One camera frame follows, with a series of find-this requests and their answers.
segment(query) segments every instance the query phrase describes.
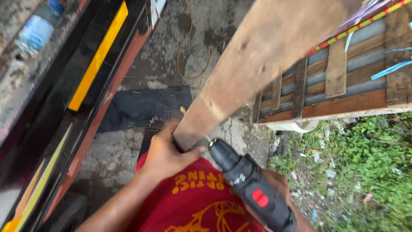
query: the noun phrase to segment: weeds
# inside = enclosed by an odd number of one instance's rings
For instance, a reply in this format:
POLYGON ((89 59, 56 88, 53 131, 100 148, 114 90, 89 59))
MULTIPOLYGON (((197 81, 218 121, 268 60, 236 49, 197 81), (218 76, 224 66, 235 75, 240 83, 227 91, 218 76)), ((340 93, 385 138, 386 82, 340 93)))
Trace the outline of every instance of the weeds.
MULTIPOLYGON (((313 221, 318 230, 412 230, 412 113, 363 117, 345 132, 343 126, 324 121, 303 136, 293 133, 298 152, 306 156, 297 161, 289 149, 285 157, 273 157, 269 167, 288 177, 291 191, 303 193, 294 199, 297 204, 318 206, 313 221), (314 162, 310 149, 320 151, 322 163, 314 162), (326 170, 337 174, 328 178, 326 170), (291 178, 292 171, 300 173, 298 181, 291 178), (364 204, 367 193, 373 198, 364 204)), ((310 215, 311 210, 301 209, 310 215)))

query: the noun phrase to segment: white container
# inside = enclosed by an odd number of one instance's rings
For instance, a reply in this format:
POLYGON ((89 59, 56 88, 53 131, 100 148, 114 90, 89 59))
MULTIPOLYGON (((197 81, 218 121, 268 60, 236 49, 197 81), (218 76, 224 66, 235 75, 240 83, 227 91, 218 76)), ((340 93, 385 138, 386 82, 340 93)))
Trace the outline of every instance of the white container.
POLYGON ((319 124, 319 121, 313 120, 308 122, 286 122, 286 123, 269 123, 267 127, 273 130, 289 130, 298 133, 308 133, 313 131, 319 124))

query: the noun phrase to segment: water bottle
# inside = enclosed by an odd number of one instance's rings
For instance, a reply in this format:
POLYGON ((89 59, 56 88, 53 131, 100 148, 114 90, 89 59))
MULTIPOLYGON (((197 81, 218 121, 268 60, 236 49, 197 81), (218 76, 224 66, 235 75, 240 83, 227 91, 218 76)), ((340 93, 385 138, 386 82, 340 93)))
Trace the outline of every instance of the water bottle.
POLYGON ((63 7, 56 0, 42 3, 19 33, 16 45, 24 51, 36 54, 50 39, 62 12, 63 7))

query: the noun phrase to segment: black drill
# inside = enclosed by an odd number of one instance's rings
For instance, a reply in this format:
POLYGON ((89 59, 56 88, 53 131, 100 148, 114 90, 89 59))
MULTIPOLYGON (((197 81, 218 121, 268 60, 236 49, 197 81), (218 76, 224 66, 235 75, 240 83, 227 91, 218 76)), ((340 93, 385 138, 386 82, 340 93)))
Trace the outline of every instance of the black drill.
POLYGON ((297 222, 293 211, 261 175, 258 164, 250 155, 240 156, 221 139, 211 140, 209 152, 222 168, 223 176, 237 195, 274 232, 294 232, 297 222))

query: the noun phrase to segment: wooden beam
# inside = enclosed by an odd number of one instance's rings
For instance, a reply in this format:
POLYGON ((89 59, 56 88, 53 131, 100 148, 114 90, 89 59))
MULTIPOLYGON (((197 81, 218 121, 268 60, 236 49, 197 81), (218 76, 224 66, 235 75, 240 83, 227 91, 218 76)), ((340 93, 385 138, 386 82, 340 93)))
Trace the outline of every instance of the wooden beam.
POLYGON ((360 4, 360 0, 328 4, 256 0, 174 131, 177 145, 188 150, 327 37, 360 4))
POLYGON ((282 75, 275 78, 272 88, 272 110, 279 109, 282 89, 282 75))
POLYGON ((293 91, 292 118, 302 118, 305 105, 306 73, 308 57, 304 57, 296 65, 295 91, 293 91))
MULTIPOLYGON (((346 86, 352 87, 371 81, 370 77, 386 69, 385 60, 379 60, 375 63, 368 64, 364 67, 352 70, 346 75, 346 86)), ((325 81, 306 87, 306 98, 321 95, 325 93, 325 81)), ((291 102, 293 93, 284 95, 280 99, 280 105, 291 102)), ((260 110, 268 109, 272 106, 271 100, 262 101, 260 110)))
POLYGON ((342 38, 329 45, 328 67, 326 68, 325 97, 346 94, 346 39, 342 38))
MULTIPOLYGON (((372 54, 385 48, 385 34, 381 33, 376 36, 370 37, 360 43, 351 46, 348 49, 347 59, 353 61, 363 56, 372 54)), ((323 59, 314 64, 308 66, 307 78, 326 71, 328 60, 323 59)), ((295 74, 289 74, 282 79, 282 87, 292 84, 295 81, 295 74)), ((272 91, 272 85, 268 85, 263 90, 263 94, 272 91)))
MULTIPOLYGON (((345 117, 345 114, 361 114, 368 111, 385 109, 387 109, 386 89, 381 89, 306 106, 303 110, 302 118, 316 120, 323 116, 332 115, 339 118, 345 117)), ((294 121, 292 119, 292 111, 288 110, 259 119, 259 123, 280 121, 294 121)))
MULTIPOLYGON (((412 30, 408 25, 411 18, 411 3, 385 16, 385 45, 387 51, 412 46, 412 30)), ((395 64, 410 61, 410 56, 410 51, 385 53, 386 66, 389 68, 395 64)), ((410 65, 387 74, 386 84, 388 106, 412 102, 412 67, 410 65)))
POLYGON ((252 123, 258 123, 260 115, 260 104, 262 103, 262 91, 256 95, 255 105, 253 107, 253 121, 252 123))

